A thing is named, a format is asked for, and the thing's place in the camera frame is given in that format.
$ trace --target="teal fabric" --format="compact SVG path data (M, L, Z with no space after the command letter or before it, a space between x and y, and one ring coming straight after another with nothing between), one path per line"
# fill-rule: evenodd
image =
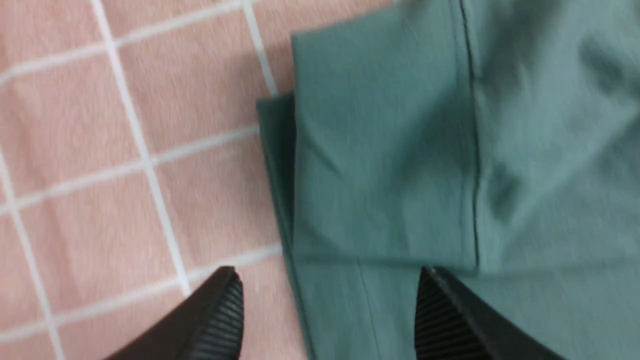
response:
M640 4L416 0L294 35L260 132L310 359L412 359L443 265L568 359L640 354Z

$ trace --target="fabric fold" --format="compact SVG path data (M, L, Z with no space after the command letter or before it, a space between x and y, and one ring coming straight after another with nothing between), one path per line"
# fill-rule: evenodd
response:
M640 354L639 13L415 0L293 36L258 111L311 360L415 358L424 265L565 358Z

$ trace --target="pink carpet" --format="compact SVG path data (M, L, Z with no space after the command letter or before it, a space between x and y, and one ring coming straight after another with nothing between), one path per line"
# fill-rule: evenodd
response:
M2 0L0 359L102 359L220 265L243 359L306 358L254 103L390 1Z

